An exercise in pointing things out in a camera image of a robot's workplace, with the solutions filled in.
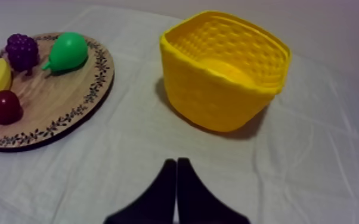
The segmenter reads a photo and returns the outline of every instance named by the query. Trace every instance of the red fruit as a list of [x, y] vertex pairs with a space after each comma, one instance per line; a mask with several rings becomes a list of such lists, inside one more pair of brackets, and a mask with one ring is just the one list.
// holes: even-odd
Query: red fruit
[[17, 95], [9, 90], [0, 91], [0, 125], [9, 125], [22, 118], [23, 110]]

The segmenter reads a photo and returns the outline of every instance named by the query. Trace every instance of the round wooden tray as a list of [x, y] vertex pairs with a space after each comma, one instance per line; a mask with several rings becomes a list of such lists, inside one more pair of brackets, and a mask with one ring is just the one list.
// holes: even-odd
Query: round wooden tray
[[[19, 151], [31, 145], [58, 139], [58, 134], [78, 126], [104, 96], [114, 78], [114, 63], [109, 51], [99, 42], [85, 37], [88, 60], [85, 65], [65, 74], [51, 74], [41, 67], [60, 33], [36, 35], [39, 46], [39, 64], [33, 74], [13, 72], [11, 90], [17, 94], [24, 110], [20, 121], [0, 125], [0, 151]], [[5, 50], [0, 58], [7, 60]]]

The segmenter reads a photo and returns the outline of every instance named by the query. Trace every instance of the green pear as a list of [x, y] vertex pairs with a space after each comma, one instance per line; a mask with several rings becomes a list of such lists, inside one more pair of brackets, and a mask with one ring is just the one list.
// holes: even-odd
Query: green pear
[[63, 33], [55, 41], [49, 55], [49, 62], [42, 69], [70, 70], [80, 66], [87, 58], [88, 46], [85, 38], [78, 33]]

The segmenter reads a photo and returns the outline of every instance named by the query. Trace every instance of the white tablecloth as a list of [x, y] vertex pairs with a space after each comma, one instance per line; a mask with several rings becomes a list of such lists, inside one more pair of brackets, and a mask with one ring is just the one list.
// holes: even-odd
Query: white tablecloth
[[159, 35], [180, 20], [63, 3], [0, 3], [13, 33], [74, 31], [108, 47], [110, 96], [47, 147], [0, 153], [0, 224], [102, 223], [166, 158], [189, 157], [206, 186], [255, 224], [359, 223], [359, 81], [294, 52], [284, 91], [248, 129], [218, 136], [166, 105]]

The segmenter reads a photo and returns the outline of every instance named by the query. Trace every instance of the yellow basket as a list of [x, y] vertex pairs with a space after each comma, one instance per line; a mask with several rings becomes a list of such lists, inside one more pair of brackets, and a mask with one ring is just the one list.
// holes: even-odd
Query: yellow basket
[[291, 59], [272, 34], [216, 11], [166, 31], [160, 49], [170, 103], [218, 132], [238, 129], [269, 104], [283, 88]]

